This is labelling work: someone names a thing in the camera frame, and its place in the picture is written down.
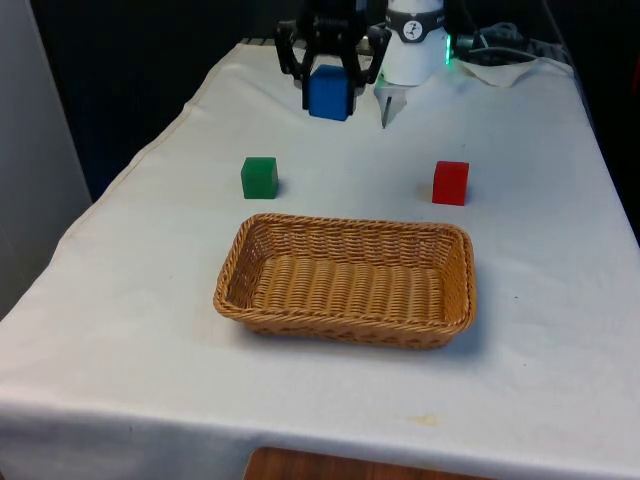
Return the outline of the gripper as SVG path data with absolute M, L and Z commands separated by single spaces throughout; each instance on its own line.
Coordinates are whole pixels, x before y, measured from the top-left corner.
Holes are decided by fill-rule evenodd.
M 372 25 L 362 34 L 362 2 L 357 0 L 312 0 L 307 2 L 307 18 L 279 21 L 274 40 L 283 74 L 291 75 L 302 90 L 302 108 L 310 106 L 310 77 L 315 59 L 321 54 L 320 43 L 314 29 L 343 28 L 337 34 L 339 57 L 347 78 L 347 115 L 355 110 L 356 92 L 373 84 L 380 72 L 387 51 L 391 31 L 383 24 Z M 358 45 L 365 38 L 371 62 L 366 69 L 360 66 Z M 305 51 L 298 61 L 293 47 L 303 40 Z

